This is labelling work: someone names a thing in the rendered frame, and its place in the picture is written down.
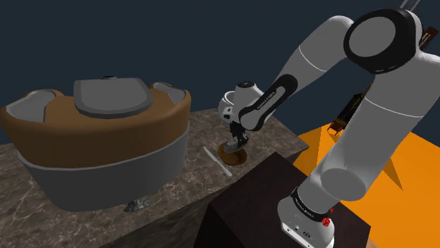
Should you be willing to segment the small grey dish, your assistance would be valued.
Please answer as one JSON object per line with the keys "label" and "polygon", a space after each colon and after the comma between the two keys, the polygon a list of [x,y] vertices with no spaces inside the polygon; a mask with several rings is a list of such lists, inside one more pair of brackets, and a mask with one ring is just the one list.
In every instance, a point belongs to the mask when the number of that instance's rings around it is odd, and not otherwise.
{"label": "small grey dish", "polygon": [[240,149],[242,149],[244,144],[240,142],[225,142],[223,146],[223,152],[225,153],[233,153]]}

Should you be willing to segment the round brown plate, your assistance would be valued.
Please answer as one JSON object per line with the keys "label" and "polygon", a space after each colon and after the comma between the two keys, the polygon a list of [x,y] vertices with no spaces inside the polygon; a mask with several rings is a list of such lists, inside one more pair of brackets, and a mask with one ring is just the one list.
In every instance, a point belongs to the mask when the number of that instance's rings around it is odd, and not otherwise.
{"label": "round brown plate", "polygon": [[225,143],[219,145],[217,151],[220,159],[227,165],[230,166],[239,166],[246,162],[248,155],[244,148],[240,148],[237,151],[233,152],[225,152],[224,151]]}

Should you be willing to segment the white knife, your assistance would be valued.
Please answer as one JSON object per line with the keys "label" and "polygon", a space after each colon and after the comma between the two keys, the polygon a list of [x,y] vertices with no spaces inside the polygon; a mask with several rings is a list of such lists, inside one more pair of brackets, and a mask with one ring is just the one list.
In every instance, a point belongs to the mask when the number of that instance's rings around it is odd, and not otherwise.
{"label": "white knife", "polygon": [[215,157],[215,155],[213,155],[213,153],[211,153],[210,152],[210,150],[208,150],[208,148],[206,148],[206,147],[203,147],[203,149],[204,149],[204,151],[206,152],[206,154],[211,158],[211,160],[212,161],[214,161],[214,162],[216,162],[220,167],[221,167],[221,169],[225,172],[225,174],[228,176],[228,177],[231,177],[232,176],[232,173],[222,164],[222,162],[220,162],[216,157]]}

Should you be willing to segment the dark robot stand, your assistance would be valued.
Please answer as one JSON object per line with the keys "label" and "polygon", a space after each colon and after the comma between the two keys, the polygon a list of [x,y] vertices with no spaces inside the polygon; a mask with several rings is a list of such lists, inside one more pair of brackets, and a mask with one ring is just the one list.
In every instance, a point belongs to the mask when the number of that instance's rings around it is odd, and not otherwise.
{"label": "dark robot stand", "polygon": [[210,201],[193,248],[304,248],[282,231],[277,206],[305,179],[274,152]]}

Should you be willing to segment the brown wooden chair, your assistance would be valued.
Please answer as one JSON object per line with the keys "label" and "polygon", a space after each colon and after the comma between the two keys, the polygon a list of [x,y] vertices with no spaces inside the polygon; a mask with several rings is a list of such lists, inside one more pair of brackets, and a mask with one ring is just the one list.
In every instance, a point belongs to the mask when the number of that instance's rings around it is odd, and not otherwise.
{"label": "brown wooden chair", "polygon": [[335,135],[338,135],[346,126],[346,122],[340,118],[335,118],[327,130],[334,130]]}

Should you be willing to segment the small grey crumpled object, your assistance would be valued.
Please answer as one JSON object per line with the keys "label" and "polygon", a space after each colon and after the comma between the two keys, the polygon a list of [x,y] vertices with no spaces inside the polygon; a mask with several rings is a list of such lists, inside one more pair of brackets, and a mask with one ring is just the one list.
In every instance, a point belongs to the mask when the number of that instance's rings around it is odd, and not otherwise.
{"label": "small grey crumpled object", "polygon": [[141,197],[136,200],[129,201],[127,206],[124,208],[125,212],[136,212],[149,207],[152,200],[149,197]]}

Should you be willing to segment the large brown and grey appliance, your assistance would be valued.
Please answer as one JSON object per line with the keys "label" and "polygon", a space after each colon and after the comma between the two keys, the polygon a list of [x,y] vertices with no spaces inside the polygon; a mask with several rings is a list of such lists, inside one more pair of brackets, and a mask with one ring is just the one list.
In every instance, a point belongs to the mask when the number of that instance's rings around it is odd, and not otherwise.
{"label": "large brown and grey appliance", "polygon": [[0,108],[0,127],[50,201],[111,208],[159,190],[183,169],[188,91],[136,77],[77,80],[73,95],[39,89]]}

